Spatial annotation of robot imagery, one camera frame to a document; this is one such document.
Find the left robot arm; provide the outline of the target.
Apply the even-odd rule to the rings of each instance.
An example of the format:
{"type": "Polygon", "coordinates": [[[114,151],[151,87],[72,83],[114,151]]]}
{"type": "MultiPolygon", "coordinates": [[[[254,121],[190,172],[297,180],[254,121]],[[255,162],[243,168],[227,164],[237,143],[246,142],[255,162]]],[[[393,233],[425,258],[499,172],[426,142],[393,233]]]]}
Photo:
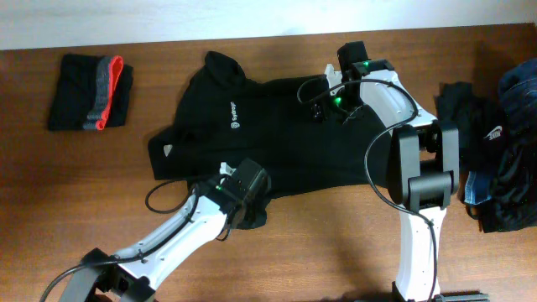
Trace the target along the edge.
{"type": "Polygon", "coordinates": [[[222,163],[217,174],[196,181],[176,213],[145,238],[112,255],[95,248],[62,273],[57,280],[70,281],[61,300],[103,301],[111,292],[121,301],[153,301],[195,250],[238,228],[270,186],[267,170],[251,159],[236,168],[222,163]]]}

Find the black t-shirt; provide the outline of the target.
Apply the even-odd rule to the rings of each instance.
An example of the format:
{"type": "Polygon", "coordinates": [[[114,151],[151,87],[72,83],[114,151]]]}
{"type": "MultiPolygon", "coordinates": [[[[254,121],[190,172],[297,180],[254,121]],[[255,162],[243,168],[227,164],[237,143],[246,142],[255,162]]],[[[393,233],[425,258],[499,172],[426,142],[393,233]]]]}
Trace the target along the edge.
{"type": "Polygon", "coordinates": [[[369,180],[386,185],[390,137],[369,108],[342,124],[315,122],[305,101],[327,84],[318,75],[259,83],[231,57],[209,51],[171,126],[149,140],[157,180],[214,175],[250,158],[268,171],[270,201],[369,180]]]}

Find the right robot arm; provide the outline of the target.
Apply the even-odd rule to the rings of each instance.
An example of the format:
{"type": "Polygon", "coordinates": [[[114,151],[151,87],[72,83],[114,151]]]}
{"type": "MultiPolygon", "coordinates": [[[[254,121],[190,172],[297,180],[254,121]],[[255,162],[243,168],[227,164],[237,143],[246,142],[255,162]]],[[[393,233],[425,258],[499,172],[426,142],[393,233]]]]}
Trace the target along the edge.
{"type": "Polygon", "coordinates": [[[388,135],[388,196],[381,199],[399,212],[399,271],[392,283],[394,301],[440,301],[438,252],[442,222],[459,185],[456,125],[440,122],[404,88],[388,60],[372,60],[362,41],[337,51],[340,68],[328,65],[326,91],[307,103],[315,121],[328,112],[350,122],[364,108],[381,120],[388,135]]]}

